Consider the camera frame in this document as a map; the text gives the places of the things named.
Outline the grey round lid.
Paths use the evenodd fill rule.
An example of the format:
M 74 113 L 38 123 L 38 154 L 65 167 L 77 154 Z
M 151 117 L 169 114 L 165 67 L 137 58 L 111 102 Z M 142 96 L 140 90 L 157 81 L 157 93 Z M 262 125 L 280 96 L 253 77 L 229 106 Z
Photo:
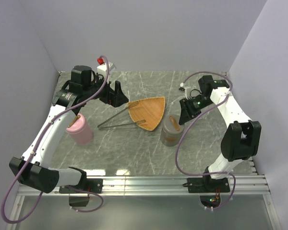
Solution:
M 179 124 L 180 116 L 176 114 L 167 115 L 162 123 L 163 130 L 169 135 L 179 135 L 184 131 L 185 126 Z

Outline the tall grey container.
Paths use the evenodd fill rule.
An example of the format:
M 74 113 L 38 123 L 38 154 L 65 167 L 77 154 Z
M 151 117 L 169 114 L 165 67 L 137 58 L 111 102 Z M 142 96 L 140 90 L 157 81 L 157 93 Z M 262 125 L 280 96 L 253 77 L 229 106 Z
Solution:
M 160 140 L 161 142 L 168 147 L 176 146 L 183 134 L 183 131 L 175 132 L 175 133 L 169 133 L 165 130 L 161 130 Z

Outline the metal tongs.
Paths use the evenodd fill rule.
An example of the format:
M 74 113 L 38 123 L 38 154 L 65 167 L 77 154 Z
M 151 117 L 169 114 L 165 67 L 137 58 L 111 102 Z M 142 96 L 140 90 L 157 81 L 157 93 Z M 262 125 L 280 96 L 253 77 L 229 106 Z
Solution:
M 146 122 L 145 119 L 133 121 L 131 119 L 126 120 L 126 119 L 118 118 L 118 116 L 120 116 L 122 113 L 129 111 L 129 109 L 134 108 L 135 106 L 137 106 L 139 104 L 140 104 L 139 101 L 131 102 L 126 108 L 122 109 L 121 111 L 119 111 L 115 115 L 111 116 L 110 118 L 108 118 L 104 122 L 97 125 L 97 128 L 102 130 L 102 129 L 108 129 L 108 128 L 121 127 L 121 126 L 139 125 L 139 124 L 145 123 Z

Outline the pink round lid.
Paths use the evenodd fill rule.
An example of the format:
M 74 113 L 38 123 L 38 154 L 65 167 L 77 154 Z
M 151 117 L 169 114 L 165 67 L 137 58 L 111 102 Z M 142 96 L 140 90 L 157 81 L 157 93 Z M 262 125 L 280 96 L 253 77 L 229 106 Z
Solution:
M 69 134 L 77 134 L 82 132 L 87 125 L 86 118 L 82 114 L 78 114 L 72 123 L 66 128 L 66 132 Z

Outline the tall pink cup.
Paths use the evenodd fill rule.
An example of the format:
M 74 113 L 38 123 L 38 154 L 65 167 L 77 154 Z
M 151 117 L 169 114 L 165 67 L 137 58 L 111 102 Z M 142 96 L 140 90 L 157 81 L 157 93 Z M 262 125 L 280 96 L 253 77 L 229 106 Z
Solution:
M 91 130 L 90 126 L 86 125 L 85 129 L 82 132 L 79 132 L 77 134 L 69 134 L 72 139 L 78 144 L 78 145 L 86 145 L 93 139 L 93 131 Z

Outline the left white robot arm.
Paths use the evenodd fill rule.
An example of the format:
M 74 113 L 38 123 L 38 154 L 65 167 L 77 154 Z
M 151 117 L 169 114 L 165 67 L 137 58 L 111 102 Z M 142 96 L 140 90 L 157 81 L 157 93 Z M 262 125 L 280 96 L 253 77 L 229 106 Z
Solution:
M 115 81 L 114 89 L 110 87 L 110 81 L 104 82 L 108 80 L 106 74 L 114 69 L 113 63 L 99 65 L 96 72 L 83 65 L 72 69 L 71 78 L 56 92 L 38 136 L 20 158 L 13 157 L 9 163 L 20 184 L 43 193 L 69 185 L 77 193 L 86 190 L 88 181 L 85 171 L 73 167 L 53 169 L 50 163 L 66 129 L 89 100 L 99 99 L 113 107 L 129 101 L 119 81 Z

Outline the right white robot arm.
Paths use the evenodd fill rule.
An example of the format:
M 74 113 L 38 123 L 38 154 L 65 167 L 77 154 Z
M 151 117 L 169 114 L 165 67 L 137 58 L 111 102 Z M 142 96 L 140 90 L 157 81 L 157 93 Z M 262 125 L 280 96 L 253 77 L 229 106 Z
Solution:
M 204 108 L 208 112 L 218 109 L 226 123 L 221 153 L 202 176 L 203 188 L 212 192 L 238 164 L 257 154 L 262 126 L 243 112 L 231 92 L 233 84 L 228 77 L 220 75 L 220 79 L 215 80 L 213 72 L 202 71 L 201 74 L 199 95 L 191 97 L 185 92 L 186 97 L 180 100 L 179 124 L 195 123 L 205 114 Z

